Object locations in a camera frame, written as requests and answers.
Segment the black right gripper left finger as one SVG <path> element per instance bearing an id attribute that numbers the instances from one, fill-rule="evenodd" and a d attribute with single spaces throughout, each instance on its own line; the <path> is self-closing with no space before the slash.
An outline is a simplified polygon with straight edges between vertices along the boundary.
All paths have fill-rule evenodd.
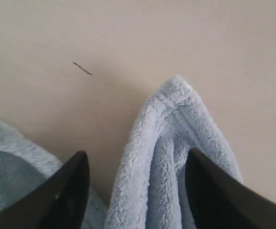
<path id="1" fill-rule="evenodd" d="M 0 211 L 0 229 L 79 229 L 88 202 L 86 152 L 75 153 L 34 191 Z"/>

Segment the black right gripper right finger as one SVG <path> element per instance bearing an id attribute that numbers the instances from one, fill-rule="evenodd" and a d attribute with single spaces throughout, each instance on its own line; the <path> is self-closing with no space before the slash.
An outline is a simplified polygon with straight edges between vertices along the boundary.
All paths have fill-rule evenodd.
<path id="1" fill-rule="evenodd" d="M 185 185 L 198 229 L 276 229 L 276 203 L 238 182 L 198 148 L 189 150 Z"/>

